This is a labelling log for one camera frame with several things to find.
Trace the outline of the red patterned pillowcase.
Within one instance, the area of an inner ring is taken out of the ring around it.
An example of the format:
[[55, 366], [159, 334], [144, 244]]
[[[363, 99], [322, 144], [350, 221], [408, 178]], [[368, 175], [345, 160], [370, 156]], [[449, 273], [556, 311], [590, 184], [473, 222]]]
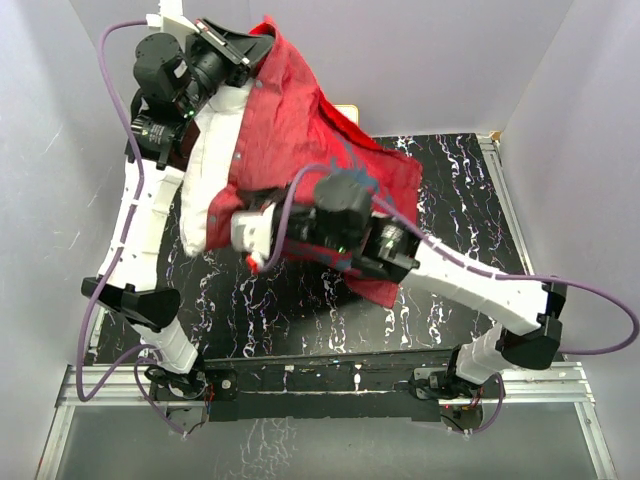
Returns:
[[271, 18], [253, 28], [274, 38], [248, 95], [225, 187], [210, 201], [205, 247], [230, 243], [231, 216], [244, 192], [284, 187], [299, 170], [344, 170], [410, 221], [417, 216], [422, 166], [378, 145], [325, 97], [311, 68]]

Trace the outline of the white pillow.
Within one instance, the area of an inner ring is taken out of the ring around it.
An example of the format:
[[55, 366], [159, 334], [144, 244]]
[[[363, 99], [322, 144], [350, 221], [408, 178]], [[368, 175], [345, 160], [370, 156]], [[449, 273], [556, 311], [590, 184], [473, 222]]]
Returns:
[[181, 190], [180, 240], [196, 257], [229, 244], [229, 223], [237, 199], [227, 190], [245, 108], [253, 83], [222, 86], [195, 117], [199, 136]]

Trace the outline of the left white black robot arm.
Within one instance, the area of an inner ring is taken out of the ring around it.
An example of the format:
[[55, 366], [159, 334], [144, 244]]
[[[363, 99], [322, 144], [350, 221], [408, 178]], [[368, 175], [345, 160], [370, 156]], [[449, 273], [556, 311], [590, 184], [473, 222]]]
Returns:
[[194, 399], [207, 376], [178, 319], [180, 294], [157, 284], [156, 264], [167, 216], [200, 130], [196, 117], [221, 89], [243, 88], [270, 53], [269, 35], [241, 34], [207, 19], [163, 15], [138, 44], [138, 90], [120, 119], [128, 136], [125, 184], [109, 252], [81, 292], [139, 333], [159, 369], [182, 397]]

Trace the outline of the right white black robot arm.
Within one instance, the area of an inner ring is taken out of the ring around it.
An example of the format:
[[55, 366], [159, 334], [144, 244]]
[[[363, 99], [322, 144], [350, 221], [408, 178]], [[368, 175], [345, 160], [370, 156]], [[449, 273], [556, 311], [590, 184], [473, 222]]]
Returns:
[[566, 287], [530, 277], [513, 280], [399, 214], [376, 213], [376, 203], [371, 191], [348, 174], [326, 175], [316, 183], [311, 205], [296, 206], [289, 214], [287, 238], [294, 245], [321, 248], [322, 263], [358, 280], [396, 286], [412, 279], [495, 320], [478, 339], [456, 347], [445, 369], [429, 375], [431, 391], [466, 397], [505, 369], [551, 366], [560, 346]]

